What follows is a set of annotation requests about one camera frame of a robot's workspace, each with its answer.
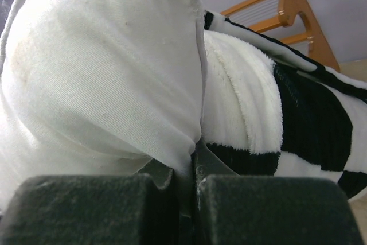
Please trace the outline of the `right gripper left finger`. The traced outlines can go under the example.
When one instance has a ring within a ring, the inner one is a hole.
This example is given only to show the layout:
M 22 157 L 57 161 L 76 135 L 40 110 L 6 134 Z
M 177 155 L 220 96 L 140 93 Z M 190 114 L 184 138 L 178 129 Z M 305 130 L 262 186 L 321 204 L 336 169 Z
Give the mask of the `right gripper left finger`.
M 176 244 L 172 169 L 150 161 L 131 176 L 38 176 L 1 219 L 2 244 Z

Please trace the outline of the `black white checkered pillowcase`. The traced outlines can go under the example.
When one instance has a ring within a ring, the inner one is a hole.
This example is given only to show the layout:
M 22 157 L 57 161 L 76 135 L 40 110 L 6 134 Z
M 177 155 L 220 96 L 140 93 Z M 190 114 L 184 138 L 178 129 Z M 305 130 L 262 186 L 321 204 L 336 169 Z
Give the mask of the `black white checkered pillowcase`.
M 201 139 L 240 175 L 335 182 L 366 197 L 366 83 L 221 14 L 204 14 Z

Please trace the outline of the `white pillow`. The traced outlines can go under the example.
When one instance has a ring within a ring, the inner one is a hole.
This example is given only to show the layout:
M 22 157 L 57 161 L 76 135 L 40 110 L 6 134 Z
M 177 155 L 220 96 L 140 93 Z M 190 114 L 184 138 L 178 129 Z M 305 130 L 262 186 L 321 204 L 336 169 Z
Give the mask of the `white pillow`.
M 155 159 L 190 213 L 206 82 L 200 0 L 14 0 L 1 35 L 1 209 L 28 178 Z

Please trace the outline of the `wooden shelf rack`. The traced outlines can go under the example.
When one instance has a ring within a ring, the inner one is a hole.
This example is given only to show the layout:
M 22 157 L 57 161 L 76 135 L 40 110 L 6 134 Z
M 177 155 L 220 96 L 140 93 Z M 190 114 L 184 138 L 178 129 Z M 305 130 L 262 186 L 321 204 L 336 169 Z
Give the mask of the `wooden shelf rack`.
M 294 49 L 304 47 L 305 55 L 340 71 L 308 0 L 244 0 L 221 14 L 258 33 L 291 28 L 301 22 L 301 28 L 295 34 L 279 34 L 277 39 Z

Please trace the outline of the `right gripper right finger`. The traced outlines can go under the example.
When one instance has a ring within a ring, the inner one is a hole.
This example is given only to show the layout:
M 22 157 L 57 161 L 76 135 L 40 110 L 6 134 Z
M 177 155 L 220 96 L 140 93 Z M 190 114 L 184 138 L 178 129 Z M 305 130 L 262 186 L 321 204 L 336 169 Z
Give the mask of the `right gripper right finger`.
M 318 178 L 240 176 L 199 142 L 195 244 L 363 244 L 345 194 Z

